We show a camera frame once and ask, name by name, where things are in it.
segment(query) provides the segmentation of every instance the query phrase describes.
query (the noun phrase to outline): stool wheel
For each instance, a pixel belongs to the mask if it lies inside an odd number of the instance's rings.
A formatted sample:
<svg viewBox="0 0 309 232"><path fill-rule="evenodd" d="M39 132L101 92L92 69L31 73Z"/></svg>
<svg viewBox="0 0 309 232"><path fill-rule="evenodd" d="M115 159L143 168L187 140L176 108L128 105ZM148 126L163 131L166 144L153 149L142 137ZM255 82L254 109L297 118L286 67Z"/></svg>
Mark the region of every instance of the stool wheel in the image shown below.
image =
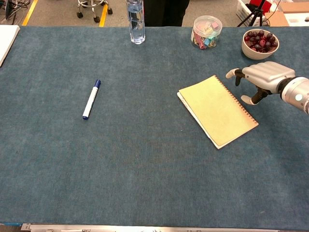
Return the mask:
<svg viewBox="0 0 309 232"><path fill-rule="evenodd" d="M107 9L107 13L108 13L109 15L112 15L112 8L108 8L108 9Z"/></svg>
<svg viewBox="0 0 309 232"><path fill-rule="evenodd" d="M96 23L99 23L99 22L100 22L100 17L97 16L97 17L93 18L93 20L94 20Z"/></svg>
<svg viewBox="0 0 309 232"><path fill-rule="evenodd" d="M77 14L78 18L82 18L83 17L83 13L82 12L77 12L76 14Z"/></svg>

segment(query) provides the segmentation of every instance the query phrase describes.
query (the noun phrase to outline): water bottle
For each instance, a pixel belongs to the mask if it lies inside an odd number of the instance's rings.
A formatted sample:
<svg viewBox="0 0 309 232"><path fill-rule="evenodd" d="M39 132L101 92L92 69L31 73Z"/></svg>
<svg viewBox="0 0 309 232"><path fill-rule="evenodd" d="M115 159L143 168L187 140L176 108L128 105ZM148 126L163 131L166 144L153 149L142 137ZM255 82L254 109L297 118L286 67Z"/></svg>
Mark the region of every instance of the water bottle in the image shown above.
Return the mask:
<svg viewBox="0 0 309 232"><path fill-rule="evenodd" d="M141 44L145 41L145 22L143 0L126 0L131 41Z"/></svg>

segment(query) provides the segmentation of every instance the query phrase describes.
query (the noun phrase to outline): white robotic hand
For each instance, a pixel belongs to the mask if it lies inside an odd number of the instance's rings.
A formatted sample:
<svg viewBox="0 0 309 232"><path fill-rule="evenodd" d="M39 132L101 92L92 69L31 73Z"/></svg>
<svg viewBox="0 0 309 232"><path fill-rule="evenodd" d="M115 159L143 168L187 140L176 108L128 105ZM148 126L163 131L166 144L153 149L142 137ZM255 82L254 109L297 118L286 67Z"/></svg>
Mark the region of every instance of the white robotic hand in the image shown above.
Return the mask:
<svg viewBox="0 0 309 232"><path fill-rule="evenodd" d="M241 69L232 69L226 78L236 76L236 86L242 78L257 87L253 97L242 95L250 105L258 104L270 94L280 94L282 100L309 114L309 79L296 77L295 71L278 63L267 61Z"/></svg>

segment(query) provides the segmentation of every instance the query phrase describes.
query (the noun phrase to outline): cardboard box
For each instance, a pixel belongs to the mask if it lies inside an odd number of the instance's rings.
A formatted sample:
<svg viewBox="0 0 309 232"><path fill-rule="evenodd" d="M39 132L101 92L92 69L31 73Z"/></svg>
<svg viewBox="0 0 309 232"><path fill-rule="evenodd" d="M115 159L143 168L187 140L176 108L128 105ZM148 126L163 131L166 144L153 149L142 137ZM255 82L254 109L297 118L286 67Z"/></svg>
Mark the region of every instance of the cardboard box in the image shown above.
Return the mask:
<svg viewBox="0 0 309 232"><path fill-rule="evenodd" d="M309 1L306 2L282 2L280 3L284 13L307 13L309 12Z"/></svg>
<svg viewBox="0 0 309 232"><path fill-rule="evenodd" d="M267 21L267 23L270 24L271 27L288 27L289 23L286 20L284 13L280 12L280 11L276 11L274 13L272 12L268 12L265 13L265 17L269 18L269 22Z"/></svg>

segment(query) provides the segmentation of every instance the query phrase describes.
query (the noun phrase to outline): person's leg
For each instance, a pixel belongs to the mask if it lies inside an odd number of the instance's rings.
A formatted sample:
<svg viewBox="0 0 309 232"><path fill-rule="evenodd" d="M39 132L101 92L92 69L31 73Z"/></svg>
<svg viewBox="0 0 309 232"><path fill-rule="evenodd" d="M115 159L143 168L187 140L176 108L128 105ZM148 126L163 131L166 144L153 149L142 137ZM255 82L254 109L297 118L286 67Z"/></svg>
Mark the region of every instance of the person's leg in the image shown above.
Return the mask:
<svg viewBox="0 0 309 232"><path fill-rule="evenodd" d="M163 26L165 3L166 0L144 0L145 26Z"/></svg>
<svg viewBox="0 0 309 232"><path fill-rule="evenodd" d="M189 0L166 0L163 26L181 27Z"/></svg>

